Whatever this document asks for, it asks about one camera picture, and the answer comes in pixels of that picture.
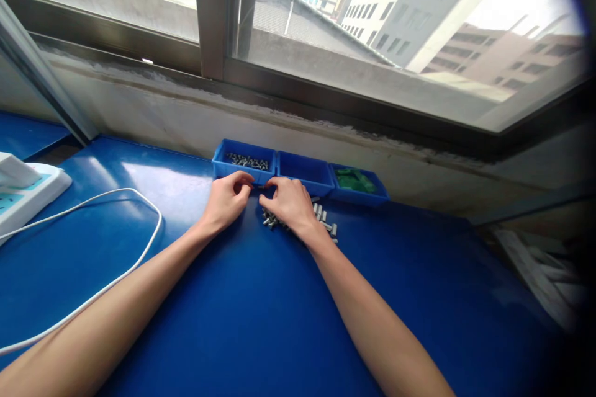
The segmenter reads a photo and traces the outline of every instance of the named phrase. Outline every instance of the white cable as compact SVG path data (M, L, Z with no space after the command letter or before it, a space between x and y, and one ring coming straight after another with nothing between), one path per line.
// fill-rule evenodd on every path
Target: white cable
M46 331L40 333L39 335L36 335L36 336L31 337L29 339L26 339L25 341L21 341L21 342L15 343L15 344L11 344L10 346L6 346L6 347L3 347L2 349L0 349L0 357L2 355L10 354L11 352L14 352L15 350L22 349L23 347L30 346L31 344L36 343L39 340L41 340L46 335L49 335L54 330L58 329L60 326L62 326L64 324L66 324L67 322L69 322L71 319L73 319L75 316L77 316L80 312L82 312L88 306L90 306L91 304L93 304L93 302L96 301L101 295L103 295L104 293L106 293L110 288L112 288L114 285L116 285L118 282L120 282L122 279L124 279L130 273L132 273L132 271L135 268L138 267L138 265L141 263L141 261L143 261L143 259L145 258L145 255L147 254L147 251L149 251L149 248L151 248L151 244L153 243L153 240L155 239L155 236L157 235L157 232L160 229L162 216L161 216L161 212L157 208L157 206L155 206L153 203L151 203L150 200L148 198L146 198L143 194L141 194L139 191L137 191L136 189L133 189L133 188L120 188L120 189L114 189L114 190L111 190L111 191L108 191L108 192L104 192L103 194L96 195L95 197L92 197L89 200L85 200L83 203L80 203L77 206L74 206L74 207L72 207L70 209L67 209L66 211L62 211L61 213L58 213L58 214L53 215L51 217L47 217L47 218L42 219L40 221L37 221L35 223L31 223L30 225L23 226L22 228L19 228L18 230L11 231L8 234L4 234L4 235L0 236L0 239L4 239L4 238L7 238L7 237L10 237L13 234L17 234L17 233L20 233L21 231L25 231L25 230L27 230L27 229L35 226L35 225L39 225L39 224L41 224L43 222L46 222L48 220L54 219L56 217L63 216L64 214L68 214L69 212L72 212L72 211L74 211L74 210L76 210L76 209L78 209L78 208L80 208L82 206L85 206L87 203L92 202L93 200L98 199L99 197L103 197L104 195L113 194L114 192L120 192L120 191L125 191L125 190L132 191L135 194L137 194L139 197L141 197L144 201L146 201L149 205L151 205L151 207L157 212L157 215L158 215L157 226L155 227L155 231L153 232L153 235L151 236L151 239L149 239L149 243L147 244L147 246L143 250L143 252L141 254L141 257L138 258L138 260L134 263L134 265L131 268L129 268L128 270L126 270L122 275L118 276L116 279L114 279L112 282L110 282L108 285L106 285L104 288L102 288L100 291L98 291L95 295L93 295L91 298L89 298L88 300L86 300L76 310L74 310L74 312L72 312L67 317L63 318L61 321L59 321L56 324L54 324L52 327L50 327Z

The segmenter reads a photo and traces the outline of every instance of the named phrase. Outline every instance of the forearm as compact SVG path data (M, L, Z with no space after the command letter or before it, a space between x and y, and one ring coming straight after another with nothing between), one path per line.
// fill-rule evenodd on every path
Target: forearm
M328 237L305 237L360 356L387 396L451 396L424 347Z
M207 225L195 225L31 347L0 373L0 395L94 395L215 234Z

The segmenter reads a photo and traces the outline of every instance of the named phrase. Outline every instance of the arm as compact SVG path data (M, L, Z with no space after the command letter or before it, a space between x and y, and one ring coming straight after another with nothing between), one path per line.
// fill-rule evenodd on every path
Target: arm
M308 246L360 356L387 396L453 396L424 347L356 270L312 211L298 180L273 178L272 200L259 202Z
M75 319L13 361L0 373L0 395L94 395L193 260L246 207L252 181L240 171L214 181L201 219Z

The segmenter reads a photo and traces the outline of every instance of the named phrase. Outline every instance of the hand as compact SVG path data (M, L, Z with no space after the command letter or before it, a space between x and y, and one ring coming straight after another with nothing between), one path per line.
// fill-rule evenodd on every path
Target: hand
M273 199L260 195L259 203L285 222L300 239L304 240L307 235L325 229L318 222L312 210L310 195L300 180L273 177L265 184L265 187L268 188L272 185L277 186Z
M246 208L253 181L253 176L243 171L213 181L205 212L189 231L207 228L215 236L227 228Z

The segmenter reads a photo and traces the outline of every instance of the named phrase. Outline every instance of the blue storage tray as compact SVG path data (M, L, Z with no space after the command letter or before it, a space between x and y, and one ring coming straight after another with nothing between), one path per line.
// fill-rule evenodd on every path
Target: blue storage tray
M238 166L232 164L232 160L226 156L227 153L235 153L242 156L250 156L255 159L269 161L269 170L261 171L252 167ZM253 146L239 141L223 139L213 155L213 174L215 177L225 177L236 171L248 172L255 178L255 184L264 185L267 180L275 175L277 157L275 150Z
M279 177L300 180L312 197L324 197L334 188L326 161L279 151L277 164Z
M374 183L377 187L377 192L367 193L367 192L360 192L354 191L351 189L344 189L340 187L340 184L337 181L337 177L335 176L335 169L345 169L350 166L343 166L341 164L329 163L329 173L333 178L333 183L335 188L331 191L329 197L334 200L341 200L342 202L349 202L349 203L356 203L357 205L364 205L369 207L377 207L382 205L385 202L389 201L389 194L387 193L387 189L383 186L383 183L377 177L377 174L371 171L365 171L363 169L359 169L362 174L364 174L368 179Z

